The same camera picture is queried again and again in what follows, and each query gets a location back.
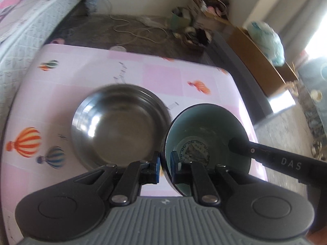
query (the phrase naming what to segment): metal screw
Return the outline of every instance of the metal screw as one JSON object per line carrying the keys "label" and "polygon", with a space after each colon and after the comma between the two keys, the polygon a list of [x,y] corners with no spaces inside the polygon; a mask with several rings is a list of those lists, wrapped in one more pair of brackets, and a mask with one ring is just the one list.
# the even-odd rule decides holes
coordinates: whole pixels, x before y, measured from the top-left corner
{"label": "metal screw", "polygon": [[118,195],[112,196],[111,200],[116,204],[123,204],[128,201],[128,198],[127,198],[127,196],[118,194]]}
{"label": "metal screw", "polygon": [[214,195],[204,195],[202,196],[202,201],[204,201],[207,204],[214,204],[218,202],[218,197]]}

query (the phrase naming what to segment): blue striped balloon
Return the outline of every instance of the blue striped balloon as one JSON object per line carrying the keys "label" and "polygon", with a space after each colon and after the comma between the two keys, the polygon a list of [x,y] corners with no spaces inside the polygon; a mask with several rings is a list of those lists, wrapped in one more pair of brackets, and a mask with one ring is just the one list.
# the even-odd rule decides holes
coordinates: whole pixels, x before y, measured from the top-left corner
{"label": "blue striped balloon", "polygon": [[38,156],[36,162],[46,162],[53,168],[61,168],[65,164],[65,153],[59,146],[53,146],[45,156]]}

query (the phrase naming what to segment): pink table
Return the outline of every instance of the pink table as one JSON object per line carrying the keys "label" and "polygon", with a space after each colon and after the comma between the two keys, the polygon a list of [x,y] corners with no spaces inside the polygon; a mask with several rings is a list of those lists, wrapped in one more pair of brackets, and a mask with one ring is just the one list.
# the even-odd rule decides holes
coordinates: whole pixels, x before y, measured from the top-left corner
{"label": "pink table", "polygon": [[[45,45],[19,89],[5,135],[1,203],[10,244],[22,239],[14,211],[24,196],[86,172],[70,143],[72,117],[94,89],[118,83],[149,89],[166,104],[172,118],[199,103],[223,106],[240,120],[249,139],[257,142],[238,89],[225,70],[134,53]],[[267,179],[264,167],[255,160],[250,174]],[[162,175],[158,185],[143,186],[141,194],[179,195]]]}

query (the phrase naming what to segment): black handle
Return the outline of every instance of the black handle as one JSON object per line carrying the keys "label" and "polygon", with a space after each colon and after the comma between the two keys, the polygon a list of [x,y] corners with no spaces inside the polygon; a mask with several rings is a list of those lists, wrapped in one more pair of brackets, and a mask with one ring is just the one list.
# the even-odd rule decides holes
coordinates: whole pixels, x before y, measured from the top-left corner
{"label": "black handle", "polygon": [[296,178],[304,184],[327,186],[326,162],[239,138],[231,139],[228,147],[231,152],[254,158],[265,167]]}

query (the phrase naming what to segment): hot air balloon print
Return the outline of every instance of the hot air balloon print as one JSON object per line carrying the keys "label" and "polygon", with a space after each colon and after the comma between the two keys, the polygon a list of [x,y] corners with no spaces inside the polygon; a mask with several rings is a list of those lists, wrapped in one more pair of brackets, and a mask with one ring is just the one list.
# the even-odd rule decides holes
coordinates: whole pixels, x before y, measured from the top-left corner
{"label": "hot air balloon print", "polygon": [[14,142],[9,141],[6,144],[6,150],[15,149],[23,157],[32,157],[41,144],[40,132],[34,127],[27,127],[22,130]]}
{"label": "hot air balloon print", "polygon": [[38,156],[36,162],[39,164],[46,162],[52,168],[61,168],[65,164],[65,153],[59,146],[53,146],[45,156]]}
{"label": "hot air balloon print", "polygon": [[41,63],[39,65],[39,68],[42,69],[43,71],[48,71],[49,69],[55,68],[58,65],[58,63],[59,62],[57,60],[51,60],[46,63]]}
{"label": "hot air balloon print", "polygon": [[210,89],[208,89],[205,84],[200,81],[200,80],[196,80],[194,82],[187,82],[190,86],[194,86],[196,87],[196,89],[198,91],[201,91],[202,93],[206,94],[206,95],[210,95],[211,94],[211,91]]}

